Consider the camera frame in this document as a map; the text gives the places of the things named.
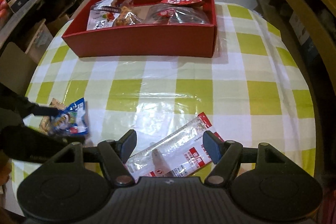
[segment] checkered tablecloth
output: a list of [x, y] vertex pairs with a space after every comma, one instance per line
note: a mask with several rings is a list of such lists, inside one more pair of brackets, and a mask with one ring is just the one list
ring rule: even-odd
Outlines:
[[[53, 39], [29, 85], [30, 101], [65, 105], [84, 97], [90, 141], [137, 131], [135, 152], [205, 112], [224, 140], [268, 142], [313, 175], [315, 120], [307, 84], [280, 32], [246, 8], [216, 4], [213, 58], [114, 56], [78, 58]], [[29, 116], [38, 128], [41, 117]], [[39, 165], [13, 161], [14, 192]], [[251, 169], [245, 164], [244, 169]]]

